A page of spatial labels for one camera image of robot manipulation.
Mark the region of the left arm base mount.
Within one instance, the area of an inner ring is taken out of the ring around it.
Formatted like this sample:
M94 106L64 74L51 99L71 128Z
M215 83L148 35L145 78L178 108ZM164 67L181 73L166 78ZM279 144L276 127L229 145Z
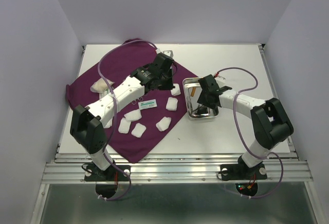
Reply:
M93 162L81 166L84 181L94 182L98 199L115 201L123 198L130 190L132 182L129 165L110 165L105 171L100 170Z

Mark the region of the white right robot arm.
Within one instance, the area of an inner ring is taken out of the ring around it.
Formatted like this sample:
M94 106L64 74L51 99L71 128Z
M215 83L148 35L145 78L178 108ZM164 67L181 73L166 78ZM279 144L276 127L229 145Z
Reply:
M239 176L248 178L278 143L294 133L294 127L279 99L257 99L243 95L229 86L220 87L213 75L198 80L201 93L197 102L205 107L231 109L236 127L239 126L236 114L251 119L255 140L247 146L241 156L236 171Z

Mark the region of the bag of cotton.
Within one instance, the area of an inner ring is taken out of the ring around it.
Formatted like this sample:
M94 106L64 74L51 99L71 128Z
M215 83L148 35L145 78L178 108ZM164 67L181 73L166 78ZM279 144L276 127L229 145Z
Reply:
M96 81L91 87L90 87L90 91L94 92L94 93L103 93L105 92L107 89L109 89L107 83L112 86L114 82L106 79L107 82L103 79L100 78L98 81Z

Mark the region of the scalpel with orange cover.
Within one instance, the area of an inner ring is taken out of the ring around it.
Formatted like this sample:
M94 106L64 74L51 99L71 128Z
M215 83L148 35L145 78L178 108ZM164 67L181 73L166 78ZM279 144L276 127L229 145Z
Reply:
M196 91L196 88L195 87L192 87L191 91L190 91L190 96L191 97L194 97L195 95L195 91Z

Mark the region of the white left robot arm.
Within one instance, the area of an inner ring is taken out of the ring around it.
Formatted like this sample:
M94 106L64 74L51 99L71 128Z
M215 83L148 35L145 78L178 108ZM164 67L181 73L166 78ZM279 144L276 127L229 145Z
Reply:
M116 121L116 114L132 101L151 90L172 90L175 61L160 52L153 62L135 69L108 95L87 105L78 105L72 113L71 136L85 149L97 167L97 174L104 180L114 175L114 161L106 147L108 139L104 126Z

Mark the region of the suture packet white green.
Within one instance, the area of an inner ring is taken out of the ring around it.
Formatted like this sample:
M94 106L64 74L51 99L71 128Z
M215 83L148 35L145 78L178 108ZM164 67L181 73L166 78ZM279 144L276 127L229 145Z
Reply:
M141 101L138 103L138 107L140 110L155 108L155 107L157 107L157 102L155 99L148 100L148 101Z

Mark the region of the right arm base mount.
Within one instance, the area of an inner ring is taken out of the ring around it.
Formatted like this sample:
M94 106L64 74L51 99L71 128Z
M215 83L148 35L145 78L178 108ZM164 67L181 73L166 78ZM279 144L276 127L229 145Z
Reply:
M265 165L260 162L249 168L240 157L237 163L221 164L220 171L216 175L221 181L238 181L235 184L236 192L242 197L253 198L258 192L258 180L266 180Z

